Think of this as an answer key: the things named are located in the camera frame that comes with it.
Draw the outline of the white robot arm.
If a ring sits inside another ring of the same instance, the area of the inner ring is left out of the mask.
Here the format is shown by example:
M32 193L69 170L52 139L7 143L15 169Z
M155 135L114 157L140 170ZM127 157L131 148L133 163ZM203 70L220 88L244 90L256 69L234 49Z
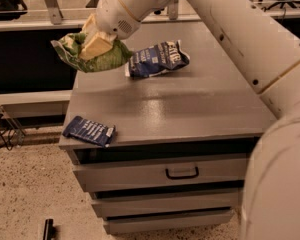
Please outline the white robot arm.
M121 39L173 0L99 0L98 27ZM240 240L300 240L300 39L250 0L187 0L276 116L248 164Z

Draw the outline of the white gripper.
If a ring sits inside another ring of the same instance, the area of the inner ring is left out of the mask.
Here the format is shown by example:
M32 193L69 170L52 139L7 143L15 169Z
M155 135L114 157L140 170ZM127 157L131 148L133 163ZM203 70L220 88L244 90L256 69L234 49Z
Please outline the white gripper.
M139 27L140 21L123 0L99 0L96 18L90 14L82 27L85 39L79 57L90 60L100 56L112 49L116 38L127 39Z

